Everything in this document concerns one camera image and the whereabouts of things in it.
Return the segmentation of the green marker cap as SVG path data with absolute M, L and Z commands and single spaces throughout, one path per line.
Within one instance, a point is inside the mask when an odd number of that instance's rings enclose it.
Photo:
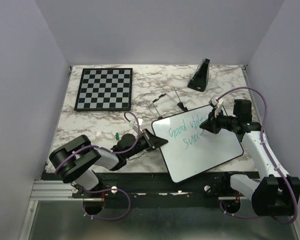
M 115 138 L 116 138 L 116 140 L 117 140 L 117 141 L 120 139 L 120 137 L 119 137 L 119 133 L 118 133 L 118 132 L 116 132 L 116 134 L 115 134 Z

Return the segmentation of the white whiteboard black frame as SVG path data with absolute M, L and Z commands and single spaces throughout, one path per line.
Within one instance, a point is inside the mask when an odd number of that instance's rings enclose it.
M 222 129 L 218 134 L 202 129 L 212 107 L 205 105 L 151 123 L 153 133 L 168 143 L 160 147 L 168 173 L 179 183 L 243 155 L 237 136 Z

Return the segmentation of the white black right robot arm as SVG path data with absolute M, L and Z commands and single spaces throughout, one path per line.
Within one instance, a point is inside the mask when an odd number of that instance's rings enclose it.
M 200 128 L 212 134 L 221 130 L 235 133 L 258 170 L 259 180 L 245 174 L 232 174 L 220 183 L 220 191 L 231 196 L 239 192 L 251 201 L 257 216 L 293 216 L 298 214 L 300 179 L 292 177 L 279 163 L 266 140 L 259 122 L 252 120 L 250 100 L 236 99 L 233 115 L 224 115 L 223 99 L 213 97 L 209 101 L 212 110 Z

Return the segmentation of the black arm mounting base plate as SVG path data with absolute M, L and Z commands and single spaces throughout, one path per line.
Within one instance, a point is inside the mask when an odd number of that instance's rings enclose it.
M 216 208 L 220 199 L 233 200 L 236 191 L 230 187 L 232 171 L 203 172 L 179 183 L 167 172 L 99 173 L 98 189 L 117 187 L 124 193 L 105 194 L 91 206 L 105 209 Z

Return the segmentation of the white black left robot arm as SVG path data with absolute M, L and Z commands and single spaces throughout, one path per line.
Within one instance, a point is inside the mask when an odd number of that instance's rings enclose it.
M 169 141 L 155 136 L 143 129 L 139 136 L 124 134 L 111 149 L 92 145 L 86 135 L 80 135 L 65 145 L 57 148 L 49 155 L 55 168 L 55 174 L 63 183 L 76 183 L 91 198 L 97 197 L 101 191 L 100 179 L 90 170 L 93 165 L 117 171 L 127 164 L 131 157 L 147 151 L 152 152 Z

